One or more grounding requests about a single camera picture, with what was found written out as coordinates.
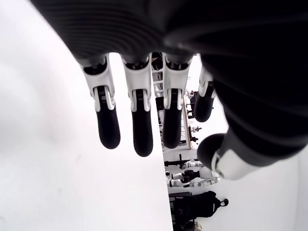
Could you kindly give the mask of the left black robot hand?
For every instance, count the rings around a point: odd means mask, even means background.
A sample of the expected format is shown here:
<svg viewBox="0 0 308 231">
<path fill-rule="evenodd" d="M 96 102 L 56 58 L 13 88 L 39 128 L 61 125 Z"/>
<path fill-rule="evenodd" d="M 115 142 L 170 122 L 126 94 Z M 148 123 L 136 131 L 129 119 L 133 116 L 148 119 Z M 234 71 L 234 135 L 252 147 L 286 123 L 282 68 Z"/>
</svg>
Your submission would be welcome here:
<svg viewBox="0 0 308 231">
<path fill-rule="evenodd" d="M 204 139 L 199 160 L 229 180 L 292 157 L 308 144 L 308 3 L 305 0 L 35 0 L 80 64 L 95 101 L 101 143 L 120 131 L 109 54 L 124 65 L 138 155 L 153 148 L 151 55 L 162 54 L 163 143 L 180 142 L 188 71 L 202 70 L 197 121 L 219 98 L 228 131 Z"/>
</svg>

